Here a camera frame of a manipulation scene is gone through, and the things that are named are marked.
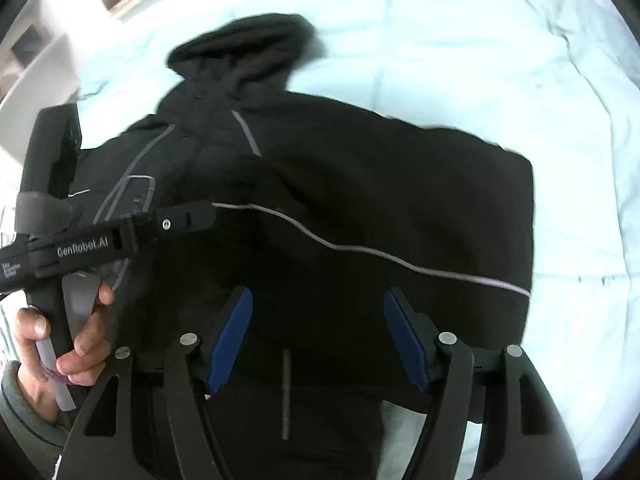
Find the reflective piping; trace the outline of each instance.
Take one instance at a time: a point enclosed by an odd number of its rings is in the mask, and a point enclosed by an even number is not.
[[[53,478],[51,480],[57,480],[58,469],[60,469],[60,463],[62,462],[62,455],[58,455],[58,461],[56,462],[56,470],[53,472]]]
[[[129,175],[125,181],[122,183],[122,185],[120,186],[120,189],[118,190],[115,198],[113,199],[113,203],[111,203],[111,207],[109,208],[109,211],[107,212],[107,216],[104,217],[104,221],[107,222],[110,218],[111,215],[113,215],[113,212],[116,210],[116,207],[118,205],[118,202],[120,202],[120,199],[122,198],[122,195],[124,194],[124,190],[127,189],[127,184],[129,183],[129,180],[131,180],[132,178],[148,178],[149,179],[149,187],[146,190],[146,198],[145,198],[145,205],[142,208],[143,212],[146,212],[146,210],[149,208],[149,205],[151,205],[151,197],[153,197],[154,192],[156,190],[156,180],[154,177],[149,176],[149,175]]]
[[[82,191],[78,191],[76,193],[70,194],[68,197],[71,198],[71,197],[76,196],[76,195],[82,195],[82,193],[86,193],[87,191],[91,191],[91,190],[90,189],[83,189]]]
[[[492,286],[495,288],[503,288],[505,290],[510,290],[511,292],[516,292],[517,294],[521,294],[526,296],[527,298],[531,297],[531,293],[526,289],[517,285],[513,285],[513,283],[504,282],[502,280],[496,280],[494,278],[486,278],[484,276],[473,276],[471,274],[462,274],[461,272],[451,272],[450,270],[440,270],[440,269],[429,269],[427,267],[419,267],[414,264],[410,264],[406,262],[402,258],[398,258],[397,256],[393,256],[392,254],[385,253],[385,251],[380,251],[378,249],[372,249],[370,247],[363,247],[360,245],[339,245],[332,244],[331,242],[325,240],[324,238],[319,237],[316,234],[313,234],[309,229],[307,229],[304,225],[298,222],[296,219],[293,219],[284,213],[279,211],[274,211],[273,209],[269,209],[267,207],[257,205],[257,204],[224,204],[212,202],[212,205],[215,207],[223,208],[223,209],[253,209],[256,211],[261,211],[263,213],[267,213],[270,215],[277,216],[278,218],[282,218],[286,220],[290,224],[294,225],[300,232],[304,233],[309,238],[315,240],[319,244],[324,245],[325,247],[332,249],[334,251],[346,251],[351,253],[365,253],[371,254],[372,256],[378,256],[380,258],[384,258],[393,263],[401,265],[413,272],[417,272],[418,274],[424,274],[426,276],[435,276],[436,278],[446,278],[448,280],[459,280],[460,282],[470,282],[477,283],[479,285]]]
[[[111,207],[109,208],[109,212],[107,213],[107,216],[105,217],[105,221],[107,221],[107,220],[109,220],[109,218],[111,218],[111,215],[113,214],[114,210],[116,209],[116,206],[118,205],[118,202],[120,201],[120,199],[122,198],[122,195],[124,194],[124,190],[126,189],[127,184],[129,183],[129,180],[132,179],[132,178],[148,178],[149,179],[149,187],[146,190],[146,198],[145,198],[145,203],[142,206],[142,212],[146,213],[149,210],[149,206],[151,206],[151,201],[152,201],[154,193],[156,191],[156,180],[155,180],[155,178],[150,176],[150,175],[129,175],[127,177],[126,181],[122,184],[122,186],[120,186],[120,189],[118,190],[118,193],[117,193],[116,197],[113,200],[113,204],[111,204]],[[116,290],[118,290],[118,287],[122,283],[124,275],[127,272],[127,269],[129,268],[130,262],[131,262],[131,260],[129,258],[127,258],[122,263],[122,266],[120,267],[120,272],[118,273],[118,277],[116,278],[115,283],[113,283],[113,287],[111,287],[114,292]]]
[[[291,418],[291,352],[282,351],[282,439],[289,440]]]
[[[249,125],[246,123],[246,121],[242,118],[242,116],[238,112],[236,112],[235,110],[231,110],[231,113],[236,118],[236,121],[240,123],[240,127],[244,132],[244,136],[246,137],[246,140],[249,141],[249,146],[251,146],[251,151],[253,152],[253,154],[257,156],[262,156],[262,153],[260,153],[260,148],[258,148],[258,143],[255,142],[255,138],[252,135],[251,130],[249,129]]]
[[[160,140],[164,139],[167,135],[169,135],[174,130],[174,128],[175,128],[175,124],[170,124],[164,132],[162,132],[157,137],[151,139],[147,143],[147,145],[144,148],[142,148],[142,150],[140,150],[140,152],[136,155],[136,157],[133,159],[131,164],[129,164],[129,167],[127,168],[127,170],[120,177],[119,181],[116,182],[116,185],[113,186],[113,189],[111,189],[107,197],[104,199],[104,201],[98,208],[98,211],[94,217],[94,224],[98,223],[98,219],[100,218],[100,215],[104,211],[104,208],[109,203],[109,200],[111,200],[113,195],[120,189],[120,186],[122,186],[122,183],[126,180],[126,178],[129,176],[131,171],[133,171],[133,169],[136,167],[136,164],[140,162],[142,157],[144,157],[152,147],[154,147]]]

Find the jacket sleeve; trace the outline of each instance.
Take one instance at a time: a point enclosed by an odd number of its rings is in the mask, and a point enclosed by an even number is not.
[[[42,420],[24,400],[18,386],[17,361],[9,362],[1,383],[0,416],[27,458],[44,478],[52,478],[66,442],[66,431]]]

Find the bed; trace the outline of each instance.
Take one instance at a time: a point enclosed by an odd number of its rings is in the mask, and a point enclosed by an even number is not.
[[[523,346],[593,479],[640,412],[640,47],[613,4],[149,0],[82,70],[83,147],[153,112],[180,81],[164,66],[174,46],[263,12],[297,12],[318,30],[290,90],[460,128],[532,162]],[[424,416],[390,404],[383,416],[379,478],[400,479]],[[479,434],[469,423],[459,479],[471,476]]]

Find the black jacket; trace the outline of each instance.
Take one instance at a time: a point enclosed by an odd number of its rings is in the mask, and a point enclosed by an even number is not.
[[[111,275],[118,341],[134,348],[198,332],[234,286],[251,288],[254,319],[211,408],[239,479],[375,476],[380,397],[424,407],[385,327],[390,286],[472,346],[518,343],[527,316],[529,162],[457,130],[286,91],[313,34],[299,16],[257,16],[175,49],[168,65],[184,82],[156,115],[82,153],[72,192],[91,191],[70,199],[79,224],[203,198],[262,208],[221,208],[212,230]]]

